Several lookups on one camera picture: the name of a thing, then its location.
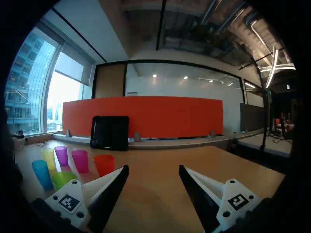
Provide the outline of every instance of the skyscraper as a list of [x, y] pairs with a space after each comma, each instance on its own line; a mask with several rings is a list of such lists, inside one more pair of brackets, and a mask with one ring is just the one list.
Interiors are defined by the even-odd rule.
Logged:
[[5, 89], [5, 110], [11, 133], [39, 132], [41, 98], [55, 47], [34, 29], [15, 57]]

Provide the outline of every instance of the green plastic cup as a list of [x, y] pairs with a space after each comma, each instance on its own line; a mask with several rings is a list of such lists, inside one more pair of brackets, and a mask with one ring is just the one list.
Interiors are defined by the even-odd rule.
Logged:
[[57, 190], [59, 190], [72, 179], [77, 179], [77, 176], [72, 172], [59, 172], [52, 176], [52, 182]]

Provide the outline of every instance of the red cup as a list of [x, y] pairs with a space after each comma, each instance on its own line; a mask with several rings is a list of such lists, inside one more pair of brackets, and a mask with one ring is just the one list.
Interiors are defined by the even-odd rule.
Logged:
[[94, 162], [100, 177], [114, 171], [114, 157], [112, 155], [97, 155]]

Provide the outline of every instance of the recessed light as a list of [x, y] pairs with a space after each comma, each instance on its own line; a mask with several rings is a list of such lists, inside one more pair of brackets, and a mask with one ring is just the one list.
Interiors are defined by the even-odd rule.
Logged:
[[255, 86], [253, 86], [252, 84], [249, 84], [249, 83], [245, 83], [245, 85], [248, 85], [249, 87], [255, 88]]

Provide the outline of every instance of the orange partition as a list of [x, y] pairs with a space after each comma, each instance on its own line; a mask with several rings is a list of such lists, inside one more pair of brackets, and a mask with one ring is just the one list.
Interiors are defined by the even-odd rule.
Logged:
[[130, 96], [86, 99], [63, 105], [63, 133], [90, 136], [94, 116], [128, 116], [129, 137], [222, 134], [222, 101], [189, 97]]

